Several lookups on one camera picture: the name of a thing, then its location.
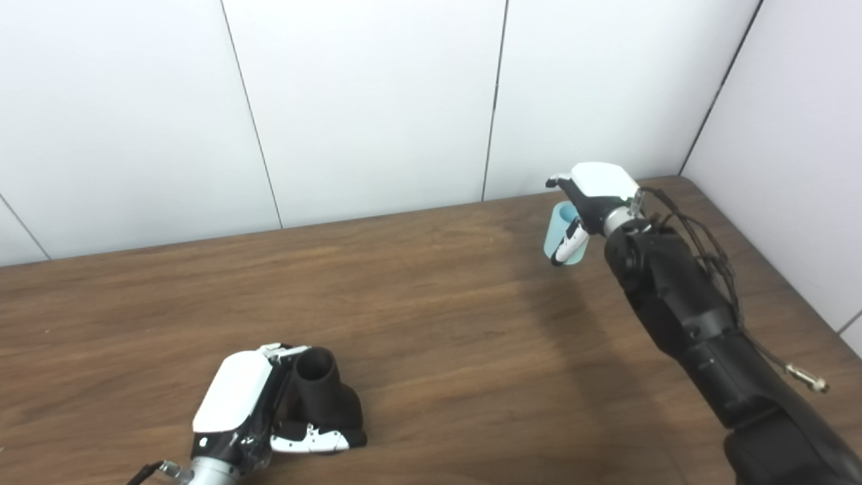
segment black cable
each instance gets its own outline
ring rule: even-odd
[[[673,200],[661,189],[654,189],[651,187],[641,187],[640,189],[644,192],[653,194],[671,212],[662,220],[660,228],[664,228],[665,225],[667,225],[667,223],[674,217],[679,219],[685,232],[688,233],[689,239],[691,239],[692,243],[694,243],[697,248],[698,256],[696,256],[696,259],[702,263],[702,266],[706,270],[709,278],[711,280],[715,280],[715,273],[718,273],[721,276],[721,280],[727,290],[728,300],[733,308],[736,323],[739,326],[740,331],[748,337],[748,340],[763,357],[780,367],[782,370],[786,370],[787,362],[770,352],[762,343],[758,342],[758,340],[754,338],[751,332],[746,328],[745,318],[742,314],[739,290],[736,286],[736,273],[734,271],[734,267],[730,264],[728,254],[724,252],[724,248],[718,240],[715,239],[712,231],[709,230],[706,224],[701,223],[691,216],[683,214]],[[715,250],[715,254],[710,254],[706,251],[700,237],[697,235],[694,228],[691,227],[692,224],[696,225],[703,234],[706,235],[707,239],[709,239],[709,244],[711,244]]]
[[[144,465],[143,468],[141,468],[141,471],[139,471],[137,475],[133,476],[132,479],[129,480],[128,483],[126,483],[126,485],[141,485],[144,480],[152,476],[153,473],[155,473],[156,470],[158,470],[164,462],[165,461],[163,460],[160,462]]]

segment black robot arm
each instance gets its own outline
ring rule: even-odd
[[[777,374],[733,307],[673,229],[638,219],[610,235],[605,259],[656,346],[674,358],[731,430],[725,453],[741,483],[862,483],[862,463]]]
[[[579,164],[547,185],[565,190],[584,224],[590,224],[585,228],[590,234],[607,237],[605,260],[634,313],[731,431],[724,449],[738,483],[862,483],[862,463],[853,450],[775,372],[763,355],[777,358],[746,331],[732,269],[715,239],[708,233],[719,255],[707,255],[699,239],[692,237],[696,258],[688,243],[664,224],[667,218],[660,223],[643,217],[643,191],[637,185],[633,189],[630,178],[622,180],[620,172],[609,164]],[[619,183],[608,183],[608,178]],[[664,193],[653,192],[689,232],[692,223],[699,224],[678,212]],[[716,261],[726,266],[709,264]],[[728,296],[714,283],[714,274],[724,278]],[[813,390],[825,392],[821,379],[790,365],[783,367]]]

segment white wall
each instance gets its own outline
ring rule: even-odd
[[[0,266],[45,260],[45,254],[0,199]]]
[[[51,257],[279,227],[217,1],[2,11],[0,194]]]
[[[862,309],[860,21],[764,2],[683,171],[835,329]]]
[[[675,172],[754,2],[509,0],[485,195]],[[506,4],[9,3],[0,195],[53,258],[478,201]]]
[[[285,226],[482,196],[505,0],[225,0]]]
[[[580,161],[676,174],[757,0],[510,0],[486,198]]]

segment wooden table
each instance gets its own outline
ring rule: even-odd
[[[651,180],[731,255],[749,325],[862,450],[862,362],[687,180]],[[542,254],[561,192],[0,269],[0,483],[119,484],[187,463],[221,360],[331,349],[370,444],[248,484],[728,485],[725,431],[590,242]],[[647,209],[656,211],[658,206]]]

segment metal connector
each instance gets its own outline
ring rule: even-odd
[[[185,485],[186,483],[191,482],[191,479],[195,477],[194,472],[190,469],[185,469],[176,463],[169,462],[167,460],[165,460],[165,462],[159,467],[159,471],[171,477],[180,485]]]
[[[816,393],[825,394],[829,390],[829,385],[825,379],[811,374],[804,368],[799,368],[789,363],[784,366],[784,372],[793,376],[797,381],[801,381],[808,389]]]

